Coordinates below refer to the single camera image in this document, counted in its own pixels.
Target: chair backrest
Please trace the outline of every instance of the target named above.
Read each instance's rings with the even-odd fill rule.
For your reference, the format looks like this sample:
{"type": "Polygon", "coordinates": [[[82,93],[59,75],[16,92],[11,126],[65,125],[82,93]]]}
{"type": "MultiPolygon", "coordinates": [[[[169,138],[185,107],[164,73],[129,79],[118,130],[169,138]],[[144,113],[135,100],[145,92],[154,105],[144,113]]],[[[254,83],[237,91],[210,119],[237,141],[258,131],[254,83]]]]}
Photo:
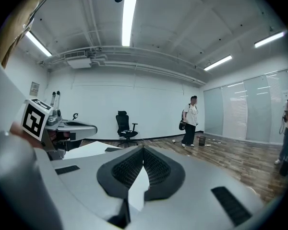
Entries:
{"type": "Polygon", "coordinates": [[[119,111],[119,114],[116,115],[116,121],[119,125],[117,133],[120,135],[124,130],[129,130],[129,116],[125,111],[119,111]]]}

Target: white ceiling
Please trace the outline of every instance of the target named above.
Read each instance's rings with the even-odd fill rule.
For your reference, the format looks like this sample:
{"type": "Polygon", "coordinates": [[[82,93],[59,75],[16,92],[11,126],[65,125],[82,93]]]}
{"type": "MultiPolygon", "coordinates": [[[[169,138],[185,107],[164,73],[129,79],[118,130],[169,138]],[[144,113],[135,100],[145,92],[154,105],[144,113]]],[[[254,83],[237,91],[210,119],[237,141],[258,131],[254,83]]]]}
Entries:
{"type": "Polygon", "coordinates": [[[19,47],[49,70],[70,67],[64,52],[85,48],[93,57],[106,55],[108,61],[145,64],[207,82],[245,67],[244,58],[267,57],[269,50],[254,50],[254,43],[284,29],[262,0],[137,0],[126,48],[121,46],[122,13],[123,2],[114,0],[47,0],[31,31],[53,56],[46,57],[26,37],[19,47]],[[230,62],[203,70],[229,54],[230,62]]]}

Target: wooden floor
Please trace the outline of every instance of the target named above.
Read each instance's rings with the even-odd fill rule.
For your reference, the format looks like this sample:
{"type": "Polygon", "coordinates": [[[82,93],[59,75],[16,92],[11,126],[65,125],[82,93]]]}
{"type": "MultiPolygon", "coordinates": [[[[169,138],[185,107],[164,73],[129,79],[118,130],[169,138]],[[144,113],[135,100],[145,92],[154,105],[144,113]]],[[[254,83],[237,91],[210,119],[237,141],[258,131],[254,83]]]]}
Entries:
{"type": "MultiPolygon", "coordinates": [[[[208,134],[196,134],[194,138],[194,148],[183,148],[181,146],[182,138],[183,136],[138,141],[138,143],[139,145],[143,144],[164,148],[210,162],[226,170],[228,174],[246,186],[253,188],[265,203],[283,194],[288,186],[288,176],[281,176],[278,173],[280,165],[274,165],[281,146],[238,141],[208,134]],[[200,135],[206,137],[206,144],[211,144],[210,147],[198,146],[198,136],[200,135]]],[[[91,141],[83,141],[82,145],[88,143],[91,143],[91,141]]],[[[103,143],[117,146],[120,142],[103,141],[103,143]]]]}

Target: black office chair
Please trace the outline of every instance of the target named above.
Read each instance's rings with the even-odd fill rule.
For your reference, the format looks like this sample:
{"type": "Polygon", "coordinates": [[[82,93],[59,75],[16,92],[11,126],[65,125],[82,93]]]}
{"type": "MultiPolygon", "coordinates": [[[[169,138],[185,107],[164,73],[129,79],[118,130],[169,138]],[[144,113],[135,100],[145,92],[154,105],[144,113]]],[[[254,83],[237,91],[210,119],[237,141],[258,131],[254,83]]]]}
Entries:
{"type": "Polygon", "coordinates": [[[127,143],[128,146],[129,143],[135,143],[136,145],[138,145],[137,142],[130,140],[130,138],[135,137],[138,134],[138,132],[134,131],[134,128],[137,124],[133,124],[133,130],[129,130],[129,116],[127,115],[127,113],[125,111],[119,111],[119,114],[116,115],[116,121],[119,125],[119,129],[117,131],[118,135],[120,137],[126,138],[125,141],[118,144],[117,146],[119,147],[120,145],[125,143],[127,143]]]}

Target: black suitcase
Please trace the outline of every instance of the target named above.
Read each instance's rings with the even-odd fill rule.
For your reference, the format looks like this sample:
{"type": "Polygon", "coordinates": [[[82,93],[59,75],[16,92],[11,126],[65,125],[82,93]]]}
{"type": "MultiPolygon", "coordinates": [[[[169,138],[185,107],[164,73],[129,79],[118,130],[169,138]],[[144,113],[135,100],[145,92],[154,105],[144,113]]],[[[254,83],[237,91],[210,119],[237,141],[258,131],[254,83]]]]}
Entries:
{"type": "Polygon", "coordinates": [[[282,164],[282,167],[280,167],[279,173],[282,176],[286,176],[288,174],[288,161],[287,160],[283,161],[283,164],[282,164]]]}

